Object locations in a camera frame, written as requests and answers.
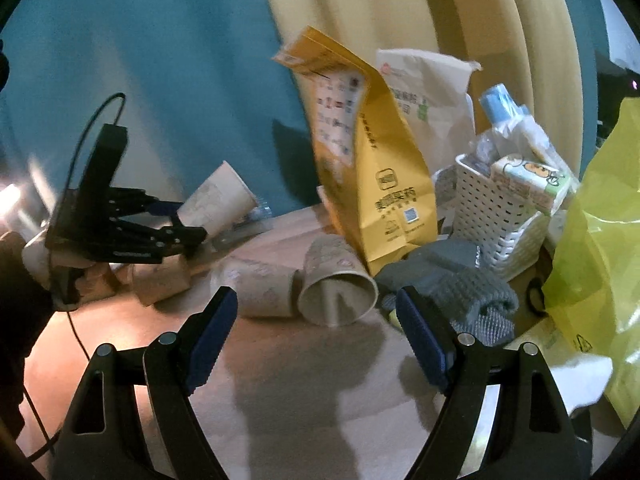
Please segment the beige paper cup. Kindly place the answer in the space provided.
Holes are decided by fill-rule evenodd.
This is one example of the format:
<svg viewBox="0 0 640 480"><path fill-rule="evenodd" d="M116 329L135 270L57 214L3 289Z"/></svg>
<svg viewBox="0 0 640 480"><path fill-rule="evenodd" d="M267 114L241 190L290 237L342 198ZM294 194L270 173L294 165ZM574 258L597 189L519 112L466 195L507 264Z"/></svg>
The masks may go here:
<svg viewBox="0 0 640 480"><path fill-rule="evenodd" d="M225 160L179 207L184 226L200 226L208 237L230 228L258 206L258 200Z"/></svg>

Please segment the paper cup lying left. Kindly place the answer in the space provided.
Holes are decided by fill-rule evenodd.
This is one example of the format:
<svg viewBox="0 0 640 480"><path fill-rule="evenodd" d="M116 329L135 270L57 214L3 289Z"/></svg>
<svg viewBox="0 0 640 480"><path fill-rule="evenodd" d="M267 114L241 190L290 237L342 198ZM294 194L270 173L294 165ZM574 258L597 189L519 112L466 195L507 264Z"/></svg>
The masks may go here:
<svg viewBox="0 0 640 480"><path fill-rule="evenodd" d="M191 287L191 273L184 255L166 257L157 264L135 263L130 274L131 290L145 307Z"/></svg>

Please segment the paper cup lying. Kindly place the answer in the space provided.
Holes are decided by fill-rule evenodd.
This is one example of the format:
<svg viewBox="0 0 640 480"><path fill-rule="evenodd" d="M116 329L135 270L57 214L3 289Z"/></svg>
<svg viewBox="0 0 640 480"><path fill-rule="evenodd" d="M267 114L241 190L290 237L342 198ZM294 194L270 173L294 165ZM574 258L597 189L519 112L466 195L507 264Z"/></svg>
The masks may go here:
<svg viewBox="0 0 640 480"><path fill-rule="evenodd" d="M130 274L131 290L145 307L191 287L191 273L184 255L166 257L157 264L135 263Z"/></svg>
<svg viewBox="0 0 640 480"><path fill-rule="evenodd" d="M295 318L302 271L277 263L224 258L210 272L210 290L230 287L241 318Z"/></svg>

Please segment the paper cup lying middle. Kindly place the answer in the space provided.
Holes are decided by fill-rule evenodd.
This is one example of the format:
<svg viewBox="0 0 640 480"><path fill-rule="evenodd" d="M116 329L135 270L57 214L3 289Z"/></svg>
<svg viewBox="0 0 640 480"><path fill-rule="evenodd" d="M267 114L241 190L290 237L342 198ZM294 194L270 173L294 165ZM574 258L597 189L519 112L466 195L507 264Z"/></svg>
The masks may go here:
<svg viewBox="0 0 640 480"><path fill-rule="evenodd" d="M241 318L295 318L302 271L277 263L224 258L210 272L210 290L230 287Z"/></svg>

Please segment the paper cup lying open end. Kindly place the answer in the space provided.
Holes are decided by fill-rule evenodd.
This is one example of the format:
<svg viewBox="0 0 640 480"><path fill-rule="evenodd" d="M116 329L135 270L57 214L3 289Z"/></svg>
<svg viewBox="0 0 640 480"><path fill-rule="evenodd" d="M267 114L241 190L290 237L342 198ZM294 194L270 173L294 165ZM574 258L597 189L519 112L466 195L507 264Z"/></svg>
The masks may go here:
<svg viewBox="0 0 640 480"><path fill-rule="evenodd" d="M322 234L310 245L303 266L300 315L314 325L355 323L378 301L378 286L344 237Z"/></svg>

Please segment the crumpled clear plastic wrap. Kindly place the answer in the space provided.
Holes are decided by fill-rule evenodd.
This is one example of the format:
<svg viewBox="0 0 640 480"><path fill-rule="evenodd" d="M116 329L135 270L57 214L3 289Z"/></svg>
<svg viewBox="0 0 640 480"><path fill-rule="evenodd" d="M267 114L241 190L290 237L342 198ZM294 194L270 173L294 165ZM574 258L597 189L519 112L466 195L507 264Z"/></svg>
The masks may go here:
<svg viewBox="0 0 640 480"><path fill-rule="evenodd" d="M242 223L264 222L273 218L273 212L266 200L258 200L258 204L242 217Z"/></svg>

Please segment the grey knitted cloth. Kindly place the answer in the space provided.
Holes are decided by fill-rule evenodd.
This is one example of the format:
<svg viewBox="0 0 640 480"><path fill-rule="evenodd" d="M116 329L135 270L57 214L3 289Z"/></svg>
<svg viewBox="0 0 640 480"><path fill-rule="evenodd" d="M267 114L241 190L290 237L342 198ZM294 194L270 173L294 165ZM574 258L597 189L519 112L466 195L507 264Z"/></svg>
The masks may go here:
<svg viewBox="0 0 640 480"><path fill-rule="evenodd" d="M487 347L515 338L518 295L483 264L480 246L448 238L426 244L376 274L380 308L393 312L396 295L412 286L432 300L458 333L469 333Z"/></svg>

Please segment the teal curtain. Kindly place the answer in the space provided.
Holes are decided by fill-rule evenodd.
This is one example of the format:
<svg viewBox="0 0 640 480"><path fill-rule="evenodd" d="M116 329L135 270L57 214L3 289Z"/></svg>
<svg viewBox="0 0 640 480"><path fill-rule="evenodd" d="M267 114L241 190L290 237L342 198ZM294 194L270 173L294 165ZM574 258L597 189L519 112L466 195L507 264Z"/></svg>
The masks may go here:
<svg viewBox="0 0 640 480"><path fill-rule="evenodd" d="M1 39L1 174L46 202L84 166L96 116L129 132L118 185L184 200L228 162L275 214L318 203L268 0L20 0Z"/></svg>

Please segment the yellow plastic bag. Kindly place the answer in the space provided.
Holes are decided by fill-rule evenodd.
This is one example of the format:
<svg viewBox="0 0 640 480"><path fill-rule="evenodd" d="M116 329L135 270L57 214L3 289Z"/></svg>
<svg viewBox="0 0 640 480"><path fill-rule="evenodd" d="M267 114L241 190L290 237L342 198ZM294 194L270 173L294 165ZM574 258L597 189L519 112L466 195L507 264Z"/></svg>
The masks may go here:
<svg viewBox="0 0 640 480"><path fill-rule="evenodd" d="M556 327L582 353L606 356L605 395L629 426L639 409L639 101L589 163L542 288Z"/></svg>

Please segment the white plastic basket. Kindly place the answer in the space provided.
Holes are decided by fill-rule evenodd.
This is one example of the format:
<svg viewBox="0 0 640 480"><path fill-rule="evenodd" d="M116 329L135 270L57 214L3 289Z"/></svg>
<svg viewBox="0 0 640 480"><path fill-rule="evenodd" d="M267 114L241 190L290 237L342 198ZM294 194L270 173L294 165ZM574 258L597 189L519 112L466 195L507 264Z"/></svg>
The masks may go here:
<svg viewBox="0 0 640 480"><path fill-rule="evenodd" d="M533 266L550 218L456 158L454 232L480 248L482 263L506 281Z"/></svg>

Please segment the yellow paper bag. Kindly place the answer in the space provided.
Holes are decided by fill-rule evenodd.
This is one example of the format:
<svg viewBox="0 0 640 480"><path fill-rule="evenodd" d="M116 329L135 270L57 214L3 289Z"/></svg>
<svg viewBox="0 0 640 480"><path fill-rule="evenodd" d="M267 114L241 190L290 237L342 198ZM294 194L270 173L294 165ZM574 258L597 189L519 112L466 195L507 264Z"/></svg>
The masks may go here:
<svg viewBox="0 0 640 480"><path fill-rule="evenodd" d="M382 75L310 26L274 58L311 83L318 177L337 229L369 272L436 240L430 172Z"/></svg>

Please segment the cartoon printed tissue packet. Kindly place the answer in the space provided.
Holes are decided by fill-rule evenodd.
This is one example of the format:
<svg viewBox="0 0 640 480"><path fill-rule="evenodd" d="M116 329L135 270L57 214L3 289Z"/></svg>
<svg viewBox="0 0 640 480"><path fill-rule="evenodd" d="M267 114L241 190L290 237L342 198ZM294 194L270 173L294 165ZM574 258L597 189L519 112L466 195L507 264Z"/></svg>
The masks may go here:
<svg viewBox="0 0 640 480"><path fill-rule="evenodd" d="M549 217L560 209L570 190L567 174L520 154L506 155L494 162L490 178Z"/></svg>

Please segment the white paper bag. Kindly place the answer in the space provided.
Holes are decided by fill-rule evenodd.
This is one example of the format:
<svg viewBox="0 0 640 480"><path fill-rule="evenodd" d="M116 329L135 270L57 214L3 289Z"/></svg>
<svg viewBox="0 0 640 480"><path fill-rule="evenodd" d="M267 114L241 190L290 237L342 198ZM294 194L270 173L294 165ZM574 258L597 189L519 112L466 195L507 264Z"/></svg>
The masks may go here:
<svg viewBox="0 0 640 480"><path fill-rule="evenodd" d="M375 66L404 115L431 174L447 168L475 136L471 76L475 61L416 49L376 52Z"/></svg>

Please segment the blue capped bottle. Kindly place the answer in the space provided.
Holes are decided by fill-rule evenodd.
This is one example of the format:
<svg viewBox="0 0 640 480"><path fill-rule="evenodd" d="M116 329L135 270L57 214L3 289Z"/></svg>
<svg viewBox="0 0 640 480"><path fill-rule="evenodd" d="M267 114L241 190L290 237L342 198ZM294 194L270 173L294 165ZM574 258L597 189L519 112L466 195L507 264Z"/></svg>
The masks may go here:
<svg viewBox="0 0 640 480"><path fill-rule="evenodd" d="M504 84L495 84L480 96L480 106L492 126L530 114L526 105L518 105Z"/></svg>

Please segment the yellow curtain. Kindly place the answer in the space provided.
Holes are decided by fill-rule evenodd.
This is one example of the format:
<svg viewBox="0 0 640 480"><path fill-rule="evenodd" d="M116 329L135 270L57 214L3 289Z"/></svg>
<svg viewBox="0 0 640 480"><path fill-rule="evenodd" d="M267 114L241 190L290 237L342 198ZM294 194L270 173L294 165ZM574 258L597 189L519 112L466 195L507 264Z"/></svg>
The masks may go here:
<svg viewBox="0 0 640 480"><path fill-rule="evenodd" d="M268 0L284 41L306 26L369 63L380 49L439 51L480 63L472 96L505 84L529 106L573 171L582 163L585 98L565 0Z"/></svg>

